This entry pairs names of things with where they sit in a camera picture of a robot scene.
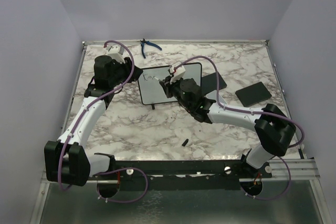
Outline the black framed whiteboard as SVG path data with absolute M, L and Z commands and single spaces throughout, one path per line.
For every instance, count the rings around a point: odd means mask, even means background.
M 164 80 L 169 75 L 170 66 L 144 68 L 143 73 L 138 79 L 141 102 L 144 105 L 154 105 L 160 103 L 175 102 L 175 98 L 167 98 L 159 82 L 153 77 Z M 187 63 L 184 65 L 186 73 L 184 79 L 194 79 L 200 86 L 202 78 L 202 64 L 199 62 Z

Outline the black rectangular eraser block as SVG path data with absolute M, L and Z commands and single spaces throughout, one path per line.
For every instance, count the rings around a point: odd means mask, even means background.
M 220 74 L 218 75 L 218 79 L 219 79 L 219 90 L 226 88 L 227 84 Z M 203 95 L 206 95 L 217 89 L 217 75 L 215 72 L 203 76 L 201 78 L 201 88 Z

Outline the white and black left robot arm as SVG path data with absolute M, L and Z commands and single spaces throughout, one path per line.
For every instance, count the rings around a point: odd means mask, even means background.
M 98 56 L 94 62 L 94 75 L 77 115 L 58 140 L 48 141 L 44 147 L 46 177 L 50 182 L 83 186 L 96 174 L 104 179 L 115 175 L 113 155 L 87 154 L 87 141 L 117 91 L 126 83 L 136 82 L 143 71 L 132 58 L 120 53 Z

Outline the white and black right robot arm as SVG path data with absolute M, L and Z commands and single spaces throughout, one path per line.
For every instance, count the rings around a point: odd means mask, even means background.
M 241 171 L 246 177 L 254 177 L 264 163 L 275 156 L 283 157 L 290 148 L 296 127 L 274 104 L 257 109 L 223 105 L 203 96 L 194 79 L 171 82 L 166 77 L 159 84 L 167 98 L 176 98 L 196 121 L 238 126 L 257 134 L 259 144 L 242 158 Z

